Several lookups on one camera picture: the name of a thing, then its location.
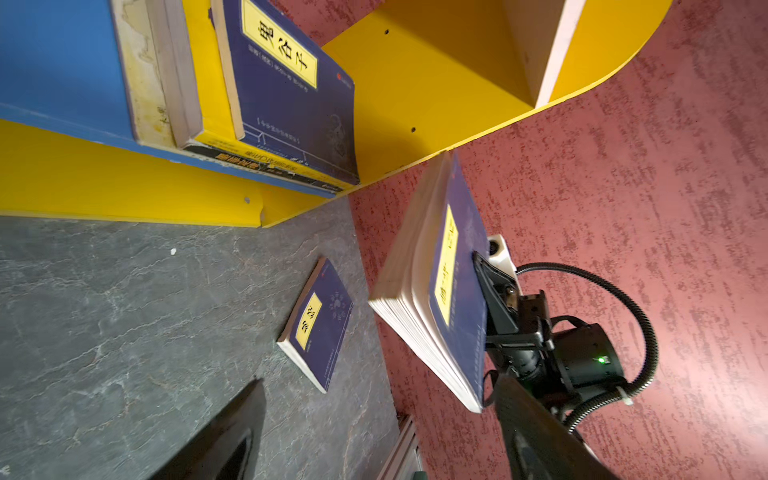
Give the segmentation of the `illustrated history book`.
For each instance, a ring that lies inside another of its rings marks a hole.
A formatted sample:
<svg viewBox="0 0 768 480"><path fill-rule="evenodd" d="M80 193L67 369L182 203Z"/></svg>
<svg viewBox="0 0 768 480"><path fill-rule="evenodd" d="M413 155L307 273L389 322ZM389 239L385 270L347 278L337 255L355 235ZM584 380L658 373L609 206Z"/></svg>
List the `illustrated history book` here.
<svg viewBox="0 0 768 480"><path fill-rule="evenodd" d="M143 146L175 150L146 2L109 4L134 138Z"/></svg>

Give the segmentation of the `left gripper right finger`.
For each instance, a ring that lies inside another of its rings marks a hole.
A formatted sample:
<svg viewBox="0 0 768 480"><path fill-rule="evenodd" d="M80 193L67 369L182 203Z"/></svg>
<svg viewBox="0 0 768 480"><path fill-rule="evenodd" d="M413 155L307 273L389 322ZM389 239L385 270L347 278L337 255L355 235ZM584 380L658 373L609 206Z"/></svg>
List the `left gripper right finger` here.
<svg viewBox="0 0 768 480"><path fill-rule="evenodd" d="M494 385L494 408L514 479L614 479L513 377Z"/></svg>

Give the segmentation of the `dark blue book top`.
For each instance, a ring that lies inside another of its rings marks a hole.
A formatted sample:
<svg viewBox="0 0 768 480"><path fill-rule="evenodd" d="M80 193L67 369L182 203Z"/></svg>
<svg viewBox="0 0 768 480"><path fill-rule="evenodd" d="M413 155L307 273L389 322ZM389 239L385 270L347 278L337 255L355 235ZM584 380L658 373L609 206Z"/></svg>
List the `dark blue book top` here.
<svg viewBox="0 0 768 480"><path fill-rule="evenodd" d="M429 161L368 303L464 407L483 410L487 306L473 256L489 254L454 152Z"/></svg>

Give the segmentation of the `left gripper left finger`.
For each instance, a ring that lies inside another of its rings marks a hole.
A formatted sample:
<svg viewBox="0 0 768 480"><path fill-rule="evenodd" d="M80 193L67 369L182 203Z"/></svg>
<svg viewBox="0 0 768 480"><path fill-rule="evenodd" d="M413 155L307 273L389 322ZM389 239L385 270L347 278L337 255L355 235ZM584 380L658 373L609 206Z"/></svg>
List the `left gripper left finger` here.
<svg viewBox="0 0 768 480"><path fill-rule="evenodd" d="M264 382L248 383L154 479L252 479L266 416Z"/></svg>

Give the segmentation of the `dark blue book bottom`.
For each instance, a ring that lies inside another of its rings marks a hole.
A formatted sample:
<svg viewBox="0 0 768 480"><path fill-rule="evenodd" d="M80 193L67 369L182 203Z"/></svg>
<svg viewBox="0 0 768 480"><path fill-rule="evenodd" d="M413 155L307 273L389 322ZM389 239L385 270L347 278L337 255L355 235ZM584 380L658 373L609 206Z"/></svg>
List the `dark blue book bottom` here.
<svg viewBox="0 0 768 480"><path fill-rule="evenodd" d="M333 264L319 258L276 344L322 393L329 388L352 311Z"/></svg>

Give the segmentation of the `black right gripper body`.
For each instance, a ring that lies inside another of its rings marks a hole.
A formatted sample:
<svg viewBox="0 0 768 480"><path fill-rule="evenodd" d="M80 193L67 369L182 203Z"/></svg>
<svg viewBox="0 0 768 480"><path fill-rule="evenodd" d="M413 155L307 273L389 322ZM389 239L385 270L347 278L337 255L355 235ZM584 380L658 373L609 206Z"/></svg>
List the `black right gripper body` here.
<svg viewBox="0 0 768 480"><path fill-rule="evenodd" d="M550 317L543 292L517 296L519 333L491 336L486 352L500 374L516 378L553 414L624 385L604 329L569 315Z"/></svg>

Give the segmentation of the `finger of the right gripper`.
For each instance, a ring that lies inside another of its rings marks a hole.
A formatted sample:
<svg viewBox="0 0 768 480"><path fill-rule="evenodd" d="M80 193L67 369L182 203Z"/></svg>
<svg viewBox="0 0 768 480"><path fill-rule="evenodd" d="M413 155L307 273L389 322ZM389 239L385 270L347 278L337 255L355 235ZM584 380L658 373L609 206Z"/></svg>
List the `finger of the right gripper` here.
<svg viewBox="0 0 768 480"><path fill-rule="evenodd" d="M472 261L487 306L486 333L491 336L518 334L517 281L478 251L472 253Z"/></svg>

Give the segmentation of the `yellow cartoon book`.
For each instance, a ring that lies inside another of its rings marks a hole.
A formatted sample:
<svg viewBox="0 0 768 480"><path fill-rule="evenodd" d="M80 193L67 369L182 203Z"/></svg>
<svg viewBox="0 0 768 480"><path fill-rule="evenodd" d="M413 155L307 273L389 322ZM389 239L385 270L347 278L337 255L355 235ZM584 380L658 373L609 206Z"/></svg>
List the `yellow cartoon book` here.
<svg viewBox="0 0 768 480"><path fill-rule="evenodd" d="M212 2L150 1L147 4L174 142L183 151L191 145L205 145L278 167L274 156L257 152L235 136L212 22ZM202 157L238 170L253 171ZM293 185L302 184L278 179ZM306 186L321 196L335 195Z"/></svg>

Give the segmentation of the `dark blue book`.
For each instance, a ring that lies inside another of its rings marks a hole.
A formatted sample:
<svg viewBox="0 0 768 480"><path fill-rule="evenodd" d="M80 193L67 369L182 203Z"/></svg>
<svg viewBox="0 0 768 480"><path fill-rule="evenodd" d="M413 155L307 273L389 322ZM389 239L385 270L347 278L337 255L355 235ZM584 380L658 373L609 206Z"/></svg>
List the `dark blue book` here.
<svg viewBox="0 0 768 480"><path fill-rule="evenodd" d="M333 264L319 258L276 344L322 393L329 388L352 311Z"/></svg>
<svg viewBox="0 0 768 480"><path fill-rule="evenodd" d="M357 185L352 78L268 1L211 12L236 138L281 169Z"/></svg>
<svg viewBox="0 0 768 480"><path fill-rule="evenodd" d="M473 256L489 254L454 152L429 161L368 303L464 407L483 410L487 306Z"/></svg>

